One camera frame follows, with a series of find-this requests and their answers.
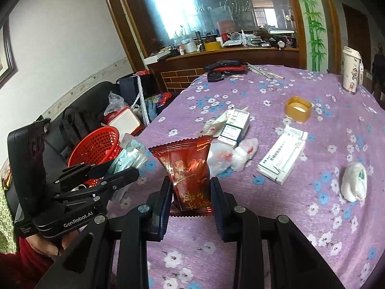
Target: purple tablecloth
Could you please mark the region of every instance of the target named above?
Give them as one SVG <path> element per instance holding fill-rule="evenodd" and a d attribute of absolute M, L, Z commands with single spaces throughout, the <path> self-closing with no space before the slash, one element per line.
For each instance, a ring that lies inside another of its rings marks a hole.
<path fill-rule="evenodd" d="M 361 88 L 355 95 L 341 89 L 341 78 L 294 68 L 263 66 L 285 79 L 268 80 L 249 72 L 244 80 L 209 84 L 197 78 L 158 116 L 139 139 L 147 147 L 198 136 L 203 124 L 231 107 L 249 106 L 247 138 L 259 149 L 243 172 L 219 175 L 223 190 L 255 214 L 286 214 L 308 237 L 346 288 L 359 288 L 385 248 L 384 169 L 385 113 Z M 284 114 L 284 103 L 300 96 L 314 104 L 303 124 Z M 257 163 L 278 139 L 285 124 L 307 131 L 306 148 L 280 186 L 257 172 Z M 349 162 L 361 162 L 368 174 L 364 201 L 341 197 L 340 183 Z M 159 190 L 164 168 L 150 157 L 121 204 L 109 216 L 125 214 Z M 161 243 L 148 243 L 150 288 L 232 288 L 235 245 L 224 244 L 213 217 L 170 218 Z"/>

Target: framed picture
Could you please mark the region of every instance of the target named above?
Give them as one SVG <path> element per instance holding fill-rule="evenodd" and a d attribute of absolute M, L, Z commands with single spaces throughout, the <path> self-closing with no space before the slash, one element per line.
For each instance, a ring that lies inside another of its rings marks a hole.
<path fill-rule="evenodd" d="M 9 39 L 8 20 L 0 27 L 0 86 L 15 70 L 11 42 Z"/>

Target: human hand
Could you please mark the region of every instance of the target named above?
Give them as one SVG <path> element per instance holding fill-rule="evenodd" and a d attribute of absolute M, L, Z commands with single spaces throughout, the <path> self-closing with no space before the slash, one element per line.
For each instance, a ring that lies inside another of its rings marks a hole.
<path fill-rule="evenodd" d="M 79 233 L 75 230 L 62 238 L 62 247 L 64 250 L 70 245 L 72 240 L 78 236 L 78 234 Z M 61 255 L 64 253 L 63 249 L 59 250 L 56 245 L 52 244 L 38 234 L 27 237 L 26 241 L 37 253 L 43 254 L 45 256 L 57 256 L 58 254 Z"/>

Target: tape roll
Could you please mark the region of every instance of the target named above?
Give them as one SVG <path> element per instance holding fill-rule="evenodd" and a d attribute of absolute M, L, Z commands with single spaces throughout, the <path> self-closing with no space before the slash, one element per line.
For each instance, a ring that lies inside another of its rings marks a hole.
<path fill-rule="evenodd" d="M 291 97 L 285 103 L 285 114 L 297 122 L 306 122 L 311 115 L 311 103 L 301 97 Z"/>

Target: red snack packet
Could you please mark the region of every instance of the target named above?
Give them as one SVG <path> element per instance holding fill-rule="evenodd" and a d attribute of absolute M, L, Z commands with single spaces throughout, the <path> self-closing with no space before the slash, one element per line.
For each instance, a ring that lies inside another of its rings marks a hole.
<path fill-rule="evenodd" d="M 174 184 L 174 202 L 178 209 L 171 209 L 171 215 L 196 216 L 211 212 L 207 165 L 211 141 L 212 136 L 202 136 L 149 148 Z M 196 215 L 190 212 L 198 209 Z"/>

